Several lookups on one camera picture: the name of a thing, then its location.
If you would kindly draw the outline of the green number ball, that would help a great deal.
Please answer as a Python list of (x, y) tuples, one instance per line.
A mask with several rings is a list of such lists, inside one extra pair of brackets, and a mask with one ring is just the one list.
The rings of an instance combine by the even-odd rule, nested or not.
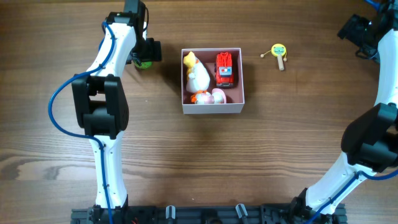
[(147, 68), (150, 68), (152, 66), (152, 62), (141, 62), (141, 63), (134, 62), (134, 65), (138, 69), (147, 69)]

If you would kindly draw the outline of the white plush duck yellow hair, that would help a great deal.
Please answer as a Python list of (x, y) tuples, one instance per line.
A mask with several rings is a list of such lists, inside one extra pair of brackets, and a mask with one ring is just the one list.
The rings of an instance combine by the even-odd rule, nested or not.
[(210, 85), (210, 75), (205, 66), (193, 52), (189, 52), (183, 58), (183, 64), (187, 67), (187, 84), (185, 89), (191, 93), (190, 100), (196, 103), (197, 94), (207, 94)]

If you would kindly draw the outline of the red toy fire truck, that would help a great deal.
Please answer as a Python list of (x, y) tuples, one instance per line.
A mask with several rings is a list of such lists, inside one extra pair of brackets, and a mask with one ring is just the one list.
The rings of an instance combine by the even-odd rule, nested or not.
[(216, 56), (216, 86), (229, 88), (234, 85), (233, 61), (229, 52), (221, 52)]

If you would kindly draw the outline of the yellow wooden rattle drum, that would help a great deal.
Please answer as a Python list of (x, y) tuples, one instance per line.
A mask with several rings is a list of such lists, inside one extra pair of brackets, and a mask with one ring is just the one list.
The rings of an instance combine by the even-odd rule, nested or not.
[(274, 44), (270, 50), (260, 54), (260, 58), (264, 58), (267, 54), (272, 54), (278, 63), (280, 71), (285, 70), (284, 63), (287, 61), (287, 48), (283, 44)]

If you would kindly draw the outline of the small duck with pink hat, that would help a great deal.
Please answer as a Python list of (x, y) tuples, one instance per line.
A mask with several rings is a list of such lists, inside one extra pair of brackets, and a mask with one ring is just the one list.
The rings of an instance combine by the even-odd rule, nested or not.
[(200, 90), (191, 96), (191, 102), (194, 104), (226, 104), (226, 95), (222, 89), (214, 88), (211, 93), (206, 90)]

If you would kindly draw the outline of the white box pink interior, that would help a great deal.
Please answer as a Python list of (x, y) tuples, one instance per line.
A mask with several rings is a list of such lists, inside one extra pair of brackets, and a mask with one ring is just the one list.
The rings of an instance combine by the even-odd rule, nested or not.
[[(183, 58), (189, 52), (193, 52), (196, 57), (205, 66), (210, 75), (210, 85), (207, 89), (211, 93), (212, 89), (218, 88), (216, 86), (216, 71), (215, 63), (216, 56), (221, 52), (229, 52), (232, 55), (234, 85), (229, 88), (222, 89), (226, 95), (226, 104), (205, 104), (199, 105), (191, 102), (189, 93), (185, 87), (187, 84), (187, 67), (183, 64)], [(181, 53), (181, 94), (182, 94), (182, 108), (185, 114), (217, 114), (217, 113), (240, 113), (244, 100), (244, 84), (243, 84), (243, 66), (242, 53), (240, 48), (223, 48), (223, 49), (183, 49)]]

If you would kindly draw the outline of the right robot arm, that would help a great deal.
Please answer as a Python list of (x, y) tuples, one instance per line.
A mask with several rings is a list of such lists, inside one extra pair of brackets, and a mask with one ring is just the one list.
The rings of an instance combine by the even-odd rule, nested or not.
[(338, 32), (358, 46), (355, 55), (379, 63), (374, 106), (348, 125), (341, 139), (341, 154), (327, 173), (289, 205), (290, 223), (333, 223), (340, 202), (365, 180), (386, 180), (397, 172), (397, 0), (369, 1), (373, 20), (352, 15)]

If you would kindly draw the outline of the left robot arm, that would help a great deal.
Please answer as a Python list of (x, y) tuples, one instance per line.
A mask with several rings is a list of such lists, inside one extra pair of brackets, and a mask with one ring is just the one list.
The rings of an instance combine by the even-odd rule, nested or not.
[(149, 11), (142, 1), (126, 1), (121, 12), (104, 21), (104, 39), (88, 75), (72, 82), (78, 125), (95, 154), (98, 193), (95, 207), (111, 217), (127, 206), (122, 177), (121, 140), (129, 107), (121, 77), (124, 67), (162, 59), (161, 44), (147, 37)]

